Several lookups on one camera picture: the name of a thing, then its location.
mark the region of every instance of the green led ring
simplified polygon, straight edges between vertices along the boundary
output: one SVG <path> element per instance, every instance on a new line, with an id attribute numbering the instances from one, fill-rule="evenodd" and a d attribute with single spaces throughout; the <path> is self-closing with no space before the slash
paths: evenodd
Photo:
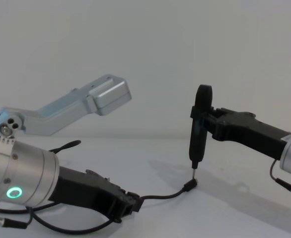
<path id="1" fill-rule="evenodd" d="M 12 187 L 6 192 L 6 195 L 8 198 L 18 198 L 22 196 L 22 189 L 20 187 Z"/>

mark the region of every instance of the metal tip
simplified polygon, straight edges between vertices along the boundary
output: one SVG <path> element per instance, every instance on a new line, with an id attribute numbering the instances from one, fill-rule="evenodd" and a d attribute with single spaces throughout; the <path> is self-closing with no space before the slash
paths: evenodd
<path id="1" fill-rule="evenodd" d="M 195 178 L 195 171 L 196 171 L 196 169 L 193 169 L 193 173 L 192 173 L 192 179 L 194 179 L 194 178 Z"/>

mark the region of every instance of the small metal screw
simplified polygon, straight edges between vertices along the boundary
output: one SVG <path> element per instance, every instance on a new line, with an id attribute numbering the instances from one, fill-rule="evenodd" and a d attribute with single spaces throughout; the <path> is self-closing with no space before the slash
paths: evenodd
<path id="1" fill-rule="evenodd" d="M 9 178 L 5 178 L 5 179 L 3 180 L 3 182 L 4 182 L 5 184 L 7 184 L 7 183 L 10 183 L 11 180 L 10 180 Z"/>

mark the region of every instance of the black screwdriver handle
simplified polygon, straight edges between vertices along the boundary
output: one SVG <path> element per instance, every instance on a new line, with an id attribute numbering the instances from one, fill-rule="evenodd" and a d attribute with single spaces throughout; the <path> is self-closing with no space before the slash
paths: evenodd
<path id="1" fill-rule="evenodd" d="M 201 113 L 208 113 L 211 110 L 213 100 L 212 87 L 200 85 L 195 97 L 193 109 Z M 203 160 L 207 139 L 207 130 L 203 128 L 198 119 L 193 119 L 189 156 L 192 161 L 192 168 L 197 169 L 199 162 Z"/>

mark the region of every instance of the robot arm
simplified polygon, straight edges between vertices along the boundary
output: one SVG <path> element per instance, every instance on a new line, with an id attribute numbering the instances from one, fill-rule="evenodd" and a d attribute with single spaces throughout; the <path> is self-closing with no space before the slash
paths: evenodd
<path id="1" fill-rule="evenodd" d="M 143 201 L 138 195 L 124 191 L 93 171 L 81 173 L 60 167 L 55 153 L 21 143 L 14 137 L 18 130 L 52 135 L 87 114 L 107 115 L 129 100 L 126 81 L 105 75 L 37 111 L 3 108 L 0 201 L 35 207 L 50 200 L 96 210 L 117 223 L 139 211 Z"/>
<path id="2" fill-rule="evenodd" d="M 211 104 L 212 87 L 200 85 L 191 112 L 193 124 L 189 155 L 194 171 L 203 160 L 206 135 L 210 132 L 215 140 L 235 141 L 275 161 L 280 160 L 280 168 L 291 173 L 291 132 L 258 121 L 253 113 L 215 109 Z M 275 181 L 291 191 L 291 184 L 279 178 Z"/>

